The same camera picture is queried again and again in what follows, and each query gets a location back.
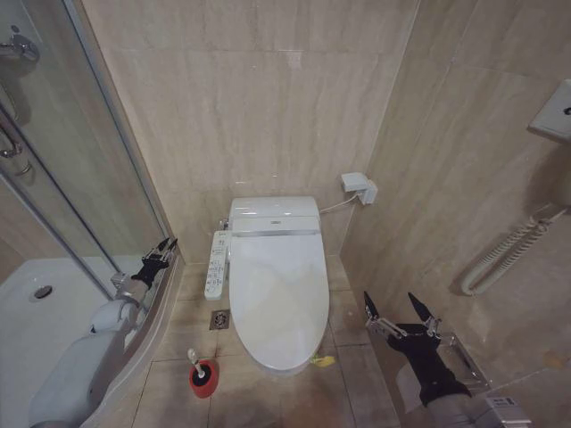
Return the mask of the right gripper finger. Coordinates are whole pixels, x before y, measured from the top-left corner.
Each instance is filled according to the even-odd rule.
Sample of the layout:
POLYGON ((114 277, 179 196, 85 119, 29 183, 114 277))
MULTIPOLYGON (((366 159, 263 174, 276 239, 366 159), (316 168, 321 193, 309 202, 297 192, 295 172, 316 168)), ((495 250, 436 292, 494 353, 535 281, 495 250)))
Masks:
POLYGON ((374 302, 367 292, 364 292, 363 295, 365 301, 365 311, 367 314, 366 327, 371 332, 381 334, 386 339, 389 336, 392 336, 395 339, 400 340, 407 336, 407 333, 403 329, 379 315, 374 302))
POLYGON ((426 328, 426 333, 429 337, 440 338, 441 335, 438 332, 440 323, 442 320, 440 318, 435 317, 430 309, 421 302, 412 292, 408 293, 408 297, 414 308, 415 312, 417 313, 421 324, 426 328))

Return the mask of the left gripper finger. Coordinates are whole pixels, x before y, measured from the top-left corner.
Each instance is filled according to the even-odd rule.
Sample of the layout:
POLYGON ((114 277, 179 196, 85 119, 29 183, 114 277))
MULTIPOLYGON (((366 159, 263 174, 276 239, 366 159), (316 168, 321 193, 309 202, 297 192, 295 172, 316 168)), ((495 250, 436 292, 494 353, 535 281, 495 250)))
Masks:
POLYGON ((153 264, 155 262, 163 262, 169 256, 170 238, 167 237, 164 240, 157 243, 152 247, 149 252, 147 252, 142 258, 143 264, 153 264))
POLYGON ((170 265, 170 261, 173 258, 173 255, 176 252, 178 247, 178 239, 177 238, 168 238, 160 245, 161 250, 161 258, 160 262, 164 268, 167 268, 170 265))

